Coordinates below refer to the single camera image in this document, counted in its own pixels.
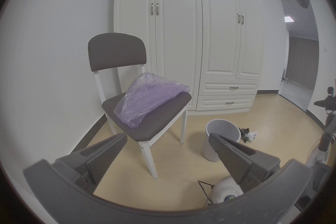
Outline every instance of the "drawer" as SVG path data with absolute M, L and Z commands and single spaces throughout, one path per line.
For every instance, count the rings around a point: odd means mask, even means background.
M 196 110 L 224 110 L 251 107 L 255 95 L 200 95 Z
M 257 94 L 259 80 L 201 78 L 199 95 Z

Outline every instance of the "purple plastic bag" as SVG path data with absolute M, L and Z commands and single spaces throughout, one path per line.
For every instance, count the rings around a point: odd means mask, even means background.
M 128 127 L 135 128 L 149 112 L 180 92 L 189 92 L 189 87 L 145 72 L 133 81 L 113 112 Z

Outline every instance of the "wardrobe door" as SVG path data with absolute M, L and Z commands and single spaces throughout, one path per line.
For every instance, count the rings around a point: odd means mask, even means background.
M 263 58 L 263 0 L 239 0 L 241 43 L 238 79 L 259 79 Z
M 146 47 L 146 71 L 156 74 L 154 5 L 155 0 L 115 0 L 114 32 L 139 37 Z M 141 73 L 139 65 L 118 67 L 122 92 L 125 92 Z
M 202 0 L 156 0 L 157 74 L 190 87 L 195 110 L 201 71 Z
M 202 78 L 236 78 L 240 48 L 238 0 L 202 0 Z

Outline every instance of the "trash can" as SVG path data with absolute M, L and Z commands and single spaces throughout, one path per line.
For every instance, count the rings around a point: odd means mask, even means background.
M 205 127 L 205 140 L 202 147 L 202 153 L 205 158 L 212 162 L 219 161 L 217 153 L 212 149 L 209 144 L 209 135 L 211 133 L 216 133 L 225 136 L 233 141 L 239 142 L 241 138 L 240 130 L 232 122 L 224 120 L 222 118 L 217 118 L 215 120 L 209 121 Z

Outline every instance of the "white wardrobe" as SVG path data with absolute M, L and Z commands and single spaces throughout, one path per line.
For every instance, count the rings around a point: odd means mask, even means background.
M 263 55 L 262 0 L 115 0 L 114 31 L 141 38 L 147 71 L 190 87 L 189 114 L 250 109 Z M 125 92 L 140 67 L 119 67 Z

